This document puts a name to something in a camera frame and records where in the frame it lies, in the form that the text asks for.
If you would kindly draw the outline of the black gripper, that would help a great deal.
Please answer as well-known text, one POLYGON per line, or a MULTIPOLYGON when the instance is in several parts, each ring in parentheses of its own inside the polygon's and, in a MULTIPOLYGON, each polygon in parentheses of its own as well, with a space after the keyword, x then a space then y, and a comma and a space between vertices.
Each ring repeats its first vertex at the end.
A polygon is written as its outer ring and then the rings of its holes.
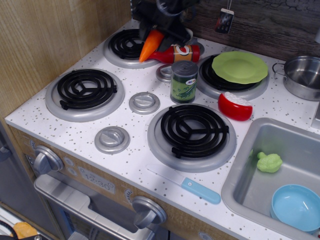
POLYGON ((186 45, 188 35, 181 14, 192 6, 191 1, 139 1, 136 5, 136 16, 140 20, 139 38, 145 42, 151 30, 164 34, 158 51, 164 52, 171 45, 186 45))

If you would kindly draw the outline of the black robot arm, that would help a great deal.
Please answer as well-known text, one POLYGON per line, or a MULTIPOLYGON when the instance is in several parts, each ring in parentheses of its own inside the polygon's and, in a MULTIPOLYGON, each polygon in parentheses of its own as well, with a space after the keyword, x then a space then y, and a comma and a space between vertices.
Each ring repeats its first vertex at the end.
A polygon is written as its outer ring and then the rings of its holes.
POLYGON ((140 0, 133 10, 140 20, 140 39, 145 41, 151 30, 158 30, 164 35, 159 51, 164 52, 171 45, 185 46, 191 35, 182 23, 181 15, 197 3, 198 0, 140 0))

